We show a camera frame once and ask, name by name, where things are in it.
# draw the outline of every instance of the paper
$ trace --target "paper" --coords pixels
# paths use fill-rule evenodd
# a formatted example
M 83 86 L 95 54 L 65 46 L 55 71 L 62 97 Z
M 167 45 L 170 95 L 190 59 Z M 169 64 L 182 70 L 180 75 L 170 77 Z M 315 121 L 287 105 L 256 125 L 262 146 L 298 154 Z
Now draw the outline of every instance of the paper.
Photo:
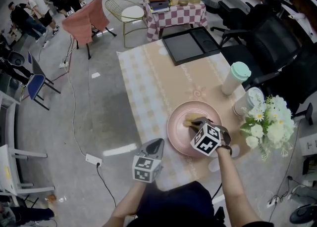
M 8 166 L 4 167 L 4 172 L 5 172 L 5 177 L 10 181 L 11 180 L 11 175 L 10 175 L 10 171 L 9 171 L 9 167 Z

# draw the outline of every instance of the blue chair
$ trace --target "blue chair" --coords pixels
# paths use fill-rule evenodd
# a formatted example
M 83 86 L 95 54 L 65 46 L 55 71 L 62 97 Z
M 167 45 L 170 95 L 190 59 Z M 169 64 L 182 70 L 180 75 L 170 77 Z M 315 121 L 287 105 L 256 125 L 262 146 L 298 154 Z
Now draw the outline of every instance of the blue chair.
M 38 97 L 41 100 L 44 100 L 41 96 L 39 96 L 39 92 L 43 85 L 47 85 L 49 88 L 53 89 L 55 92 L 60 94 L 60 91 L 56 90 L 54 87 L 46 83 L 45 76 L 40 74 L 36 74 L 32 77 L 31 81 L 28 84 L 28 91 L 29 91 L 31 100 L 34 100 L 36 103 L 44 107 L 46 110 L 49 110 L 49 108 L 47 108 L 42 103 L 40 103 L 37 99 L 35 99 L 36 97 Z
M 40 68 L 39 64 L 37 63 L 37 61 L 35 60 L 34 56 L 31 54 L 30 51 L 28 51 L 28 61 L 32 65 L 33 74 L 43 75 L 45 77 L 45 80 L 54 85 L 54 83 L 45 76 L 44 72 L 42 71 L 42 69 Z

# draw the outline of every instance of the beige tablecloth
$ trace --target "beige tablecloth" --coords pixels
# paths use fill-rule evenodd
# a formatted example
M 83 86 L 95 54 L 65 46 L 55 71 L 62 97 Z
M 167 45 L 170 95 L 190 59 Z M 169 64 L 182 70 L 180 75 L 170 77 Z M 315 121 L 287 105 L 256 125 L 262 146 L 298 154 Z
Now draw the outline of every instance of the beige tablecloth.
M 174 66 L 159 40 L 118 53 L 118 58 L 142 143 L 157 137 L 165 140 L 164 168 L 157 179 L 159 189 L 173 189 L 212 175 L 208 165 L 213 158 L 184 156 L 168 140 L 167 120 L 186 101 L 200 100 L 213 106 L 230 131 L 238 157 L 249 151 L 239 132 L 242 121 L 232 110 L 245 91 L 240 86 L 230 97 L 222 94 L 220 87 L 230 66 L 221 53 Z

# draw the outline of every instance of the pink cloth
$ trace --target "pink cloth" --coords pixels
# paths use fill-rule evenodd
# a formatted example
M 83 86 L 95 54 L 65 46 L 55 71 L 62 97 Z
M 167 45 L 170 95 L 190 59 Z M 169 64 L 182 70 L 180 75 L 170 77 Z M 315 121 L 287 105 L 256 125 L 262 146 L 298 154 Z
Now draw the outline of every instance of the pink cloth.
M 79 11 L 62 21 L 65 31 L 69 32 L 79 45 L 92 42 L 91 25 L 103 31 L 109 24 L 103 11 L 103 0 L 93 0 Z

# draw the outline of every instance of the artificial flower bouquet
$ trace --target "artificial flower bouquet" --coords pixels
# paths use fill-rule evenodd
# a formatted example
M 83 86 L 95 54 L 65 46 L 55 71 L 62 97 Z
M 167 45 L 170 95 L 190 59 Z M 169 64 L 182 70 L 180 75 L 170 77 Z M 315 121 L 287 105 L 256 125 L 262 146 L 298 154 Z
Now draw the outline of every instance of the artificial flower bouquet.
M 268 97 L 265 102 L 258 98 L 258 102 L 252 110 L 245 109 L 246 123 L 241 130 L 247 145 L 251 149 L 258 147 L 264 161 L 272 148 L 281 149 L 282 157 L 288 156 L 288 151 L 293 148 L 288 141 L 295 128 L 291 111 L 279 96 Z

